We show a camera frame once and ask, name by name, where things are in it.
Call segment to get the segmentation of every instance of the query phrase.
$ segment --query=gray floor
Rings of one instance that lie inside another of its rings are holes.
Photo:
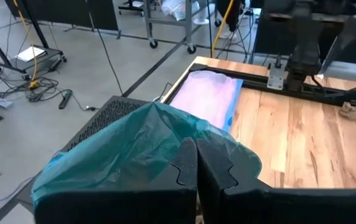
[[[146,37],[143,19],[135,12],[123,12],[123,15],[118,17],[123,34]],[[0,0],[0,27],[8,25],[9,19],[9,10],[4,1]],[[247,23],[247,20],[242,23],[242,34],[247,33]],[[46,77],[58,80],[60,88],[72,89],[83,106],[101,107],[111,96],[120,95],[98,34],[82,30],[64,32],[65,29],[42,26],[49,44],[55,47],[52,30],[57,45],[68,58],[68,62],[59,67],[59,73],[46,74]],[[213,27],[212,32],[215,35],[217,29]],[[8,27],[0,29],[0,46],[4,51],[7,49],[8,33]],[[31,33],[35,43],[39,44],[33,30]],[[11,26],[8,55],[14,57],[18,53],[25,34],[22,24]],[[204,26],[193,36],[193,41],[195,44],[209,46],[208,35],[208,27]],[[179,42],[184,33],[181,28],[157,25],[154,26],[154,36],[157,39]],[[116,40],[112,35],[103,37],[123,91],[174,47],[174,44],[160,42],[157,49],[151,49],[147,40],[129,37]],[[29,43],[26,42],[23,49],[28,46]],[[232,49],[243,51],[239,47]],[[167,82],[174,83],[197,55],[208,57],[209,49],[198,48],[196,54],[189,55],[185,46],[179,47],[129,97],[152,100],[161,94]],[[244,58],[243,54],[227,55],[228,60],[237,62],[242,62]],[[255,63],[261,64],[262,61],[263,57],[256,57]],[[17,73],[5,70],[3,76],[10,80],[19,80],[16,81],[17,84],[22,83]],[[0,83],[0,90],[5,89],[6,86]],[[0,108],[0,115],[5,118],[0,122],[0,198],[10,194],[24,179],[38,173],[54,152],[63,147],[93,115],[92,112],[81,111],[74,101],[71,101],[65,110],[58,110],[61,98],[56,97],[43,103],[29,103],[22,96],[24,95],[11,95],[9,99],[14,101],[14,105],[8,110]],[[0,202],[0,207],[5,202],[6,200]],[[3,223],[32,223],[32,217],[24,208],[16,207]]]

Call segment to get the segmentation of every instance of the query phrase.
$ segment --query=pink cloth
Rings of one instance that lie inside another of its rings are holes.
[[[170,105],[223,129],[237,81],[211,71],[191,72]]]

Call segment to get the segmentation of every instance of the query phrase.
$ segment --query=teal plastic bag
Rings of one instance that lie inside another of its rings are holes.
[[[150,103],[48,164],[34,182],[34,205],[57,192],[127,189],[130,180],[151,182],[178,154],[184,138],[206,139],[228,158],[242,154],[249,165],[243,172],[257,177],[261,171],[258,156],[225,131],[169,105]]]

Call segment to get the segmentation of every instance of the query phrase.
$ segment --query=yellow cable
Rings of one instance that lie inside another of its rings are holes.
[[[22,24],[23,24],[23,26],[24,26],[24,29],[26,30],[27,36],[29,37],[31,49],[33,50],[33,56],[34,56],[34,72],[33,72],[32,78],[31,78],[31,82],[30,82],[29,88],[35,88],[35,87],[38,86],[38,81],[35,81],[35,75],[37,74],[37,57],[35,56],[35,52],[34,52],[34,41],[33,41],[32,37],[31,37],[31,35],[30,35],[29,29],[28,29],[27,26],[26,26],[26,21],[25,21],[25,19],[23,18],[22,12],[21,12],[21,10],[19,9],[19,6],[17,5],[16,0],[14,0],[14,4],[15,4],[15,6],[16,6],[17,12],[19,13],[19,17],[20,17],[21,20],[22,20]]]
[[[233,1],[234,1],[234,0],[230,0],[229,5],[228,5],[228,9],[227,9],[225,15],[223,16],[220,29],[218,30],[217,36],[215,37],[214,43],[213,43],[213,45],[212,45],[212,47],[211,47],[211,54],[214,54],[215,46],[216,46],[216,44],[217,44],[218,38],[219,38],[220,35],[221,35],[222,29],[223,29],[223,25],[224,25],[225,21],[227,20],[228,14],[229,14],[229,12],[230,12],[230,8],[232,8]]]

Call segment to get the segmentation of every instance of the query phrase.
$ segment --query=wooden table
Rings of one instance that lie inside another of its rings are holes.
[[[267,75],[267,69],[257,65],[205,57],[192,63]],[[322,84],[356,87],[356,82],[335,78],[325,78]],[[356,188],[356,122],[340,117],[339,109],[242,88],[230,133],[260,157],[258,178],[272,187]]]

